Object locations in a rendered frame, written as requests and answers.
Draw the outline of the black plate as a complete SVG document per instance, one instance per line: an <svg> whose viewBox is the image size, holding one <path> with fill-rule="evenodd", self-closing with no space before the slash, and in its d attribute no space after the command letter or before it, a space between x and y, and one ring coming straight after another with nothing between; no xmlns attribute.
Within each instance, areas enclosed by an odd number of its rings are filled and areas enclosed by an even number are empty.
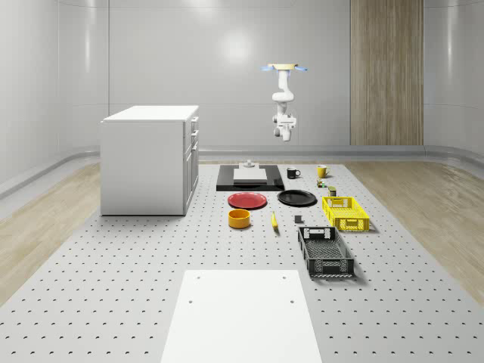
<svg viewBox="0 0 484 363"><path fill-rule="evenodd" d="M285 190L278 194L278 200L288 206L306 207L317 203L314 194L302 190Z"/></svg>

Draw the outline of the black stove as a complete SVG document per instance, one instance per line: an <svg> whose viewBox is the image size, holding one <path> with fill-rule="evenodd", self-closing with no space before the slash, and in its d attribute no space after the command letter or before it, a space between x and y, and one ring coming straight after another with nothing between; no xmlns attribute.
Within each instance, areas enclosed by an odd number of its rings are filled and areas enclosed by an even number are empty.
<svg viewBox="0 0 484 363"><path fill-rule="evenodd" d="M234 170L244 168L245 163L236 165L221 165L219 168L219 176L216 183L217 191L284 191L284 183L281 177L279 168L276 165L264 165L255 163L254 167L250 167L251 173L255 169L265 171L266 180L247 180L246 182L234 180Z"/></svg>

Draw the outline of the red plate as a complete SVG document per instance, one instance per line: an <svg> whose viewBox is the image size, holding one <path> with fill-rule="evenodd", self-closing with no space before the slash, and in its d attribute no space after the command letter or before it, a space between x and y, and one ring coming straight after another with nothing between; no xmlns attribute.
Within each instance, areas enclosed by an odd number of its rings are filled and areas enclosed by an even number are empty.
<svg viewBox="0 0 484 363"><path fill-rule="evenodd" d="M267 204L267 198L259 193L240 192L230 195L228 204L236 209L260 209Z"/></svg>

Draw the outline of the yellow bowl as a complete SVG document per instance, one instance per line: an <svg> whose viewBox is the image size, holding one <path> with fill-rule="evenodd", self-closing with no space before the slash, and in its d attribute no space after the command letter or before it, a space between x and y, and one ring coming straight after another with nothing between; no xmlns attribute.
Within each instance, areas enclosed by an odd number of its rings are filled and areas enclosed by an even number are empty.
<svg viewBox="0 0 484 363"><path fill-rule="evenodd" d="M232 228L243 229L250 225L250 212L246 209L233 209L228 213L228 224Z"/></svg>

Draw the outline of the yellow basket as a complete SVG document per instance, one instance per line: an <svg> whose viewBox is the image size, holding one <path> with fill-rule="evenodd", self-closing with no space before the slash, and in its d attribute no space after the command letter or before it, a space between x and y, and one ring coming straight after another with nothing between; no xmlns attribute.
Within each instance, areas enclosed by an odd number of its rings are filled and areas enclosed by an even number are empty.
<svg viewBox="0 0 484 363"><path fill-rule="evenodd" d="M341 231L369 230L369 216L354 197L323 197L322 209L330 225Z"/></svg>

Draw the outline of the dark grey basket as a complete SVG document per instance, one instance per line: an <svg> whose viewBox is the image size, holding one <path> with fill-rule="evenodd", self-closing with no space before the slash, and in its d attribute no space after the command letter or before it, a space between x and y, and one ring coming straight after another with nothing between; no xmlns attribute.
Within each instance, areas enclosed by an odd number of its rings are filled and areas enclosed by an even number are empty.
<svg viewBox="0 0 484 363"><path fill-rule="evenodd" d="M335 227L299 227L298 240L310 275L354 275L354 257Z"/></svg>

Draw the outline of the white cabinet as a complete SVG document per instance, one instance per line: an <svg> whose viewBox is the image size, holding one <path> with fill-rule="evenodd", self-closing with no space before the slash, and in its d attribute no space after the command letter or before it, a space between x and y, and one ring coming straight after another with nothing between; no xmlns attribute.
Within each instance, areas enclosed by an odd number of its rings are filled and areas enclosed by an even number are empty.
<svg viewBox="0 0 484 363"><path fill-rule="evenodd" d="M187 213L198 182L198 110L133 106L101 122L101 214Z"/></svg>

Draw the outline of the white board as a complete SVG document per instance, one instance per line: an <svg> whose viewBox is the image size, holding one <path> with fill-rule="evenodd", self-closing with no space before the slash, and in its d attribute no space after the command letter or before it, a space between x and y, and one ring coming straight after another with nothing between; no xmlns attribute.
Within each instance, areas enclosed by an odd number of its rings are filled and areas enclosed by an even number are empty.
<svg viewBox="0 0 484 363"><path fill-rule="evenodd" d="M298 271L186 271L161 363L321 363Z"/></svg>

